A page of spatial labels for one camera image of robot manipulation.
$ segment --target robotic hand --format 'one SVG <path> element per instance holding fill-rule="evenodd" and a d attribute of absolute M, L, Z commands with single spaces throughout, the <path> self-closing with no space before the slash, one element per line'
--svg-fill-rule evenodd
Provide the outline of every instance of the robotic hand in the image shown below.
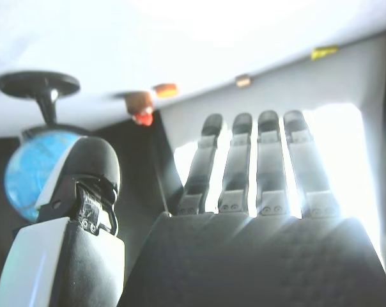
<path fill-rule="evenodd" d="M 37 223 L 15 237 L 0 307 L 116 306 L 125 270 L 114 213 L 119 188 L 119 162 L 108 142 L 83 137 L 67 149 L 38 198 Z"/>

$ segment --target red object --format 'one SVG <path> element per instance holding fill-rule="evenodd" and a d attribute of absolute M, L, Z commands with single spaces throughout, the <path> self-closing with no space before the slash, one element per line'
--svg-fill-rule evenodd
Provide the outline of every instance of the red object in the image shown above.
<path fill-rule="evenodd" d="M 141 125 L 150 126 L 153 123 L 153 115 L 151 113 L 137 113 L 135 120 Z"/>

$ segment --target blue globe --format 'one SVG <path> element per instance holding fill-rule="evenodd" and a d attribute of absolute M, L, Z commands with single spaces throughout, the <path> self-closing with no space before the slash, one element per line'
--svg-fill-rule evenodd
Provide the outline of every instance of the blue globe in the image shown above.
<path fill-rule="evenodd" d="M 28 221 L 38 217 L 35 203 L 65 150 L 80 137 L 67 131 L 48 131 L 26 141 L 12 155 L 4 176 L 8 201 Z"/>

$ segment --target black globe base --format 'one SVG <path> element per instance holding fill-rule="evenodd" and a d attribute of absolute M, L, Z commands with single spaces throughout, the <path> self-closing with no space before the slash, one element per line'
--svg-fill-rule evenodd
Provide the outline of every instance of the black globe base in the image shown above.
<path fill-rule="evenodd" d="M 34 99 L 47 125 L 56 124 L 57 99 L 79 89 L 76 78 L 57 72 L 27 71 L 0 76 L 0 90 L 9 96 Z"/>

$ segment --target dark background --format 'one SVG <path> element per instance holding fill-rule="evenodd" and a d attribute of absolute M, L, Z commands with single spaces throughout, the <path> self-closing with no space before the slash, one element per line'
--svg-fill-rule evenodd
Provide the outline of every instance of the dark background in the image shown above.
<path fill-rule="evenodd" d="M 126 121 L 94 132 L 110 142 L 120 160 L 121 191 L 115 212 L 119 222 L 118 237 L 126 245 L 126 277 L 151 225 L 164 211 L 163 196 L 169 210 L 173 211 L 182 192 L 160 114 L 154 115 L 151 127 Z M 9 205 L 3 185 L 6 165 L 18 146 L 17 138 L 0 139 L 0 275 L 12 244 L 12 231 L 27 224 Z"/>

